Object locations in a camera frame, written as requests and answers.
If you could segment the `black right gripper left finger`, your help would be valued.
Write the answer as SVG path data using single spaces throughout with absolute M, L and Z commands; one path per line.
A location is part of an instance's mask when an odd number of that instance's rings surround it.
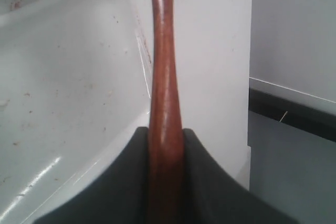
M 35 223 L 145 223 L 147 133 L 147 128 L 137 128 L 126 147 L 98 178 Z

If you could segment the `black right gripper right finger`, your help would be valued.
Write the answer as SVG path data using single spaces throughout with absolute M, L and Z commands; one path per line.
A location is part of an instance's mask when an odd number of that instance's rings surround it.
M 253 137 L 244 188 L 184 130 L 182 223 L 335 223 L 335 145 L 306 135 Z

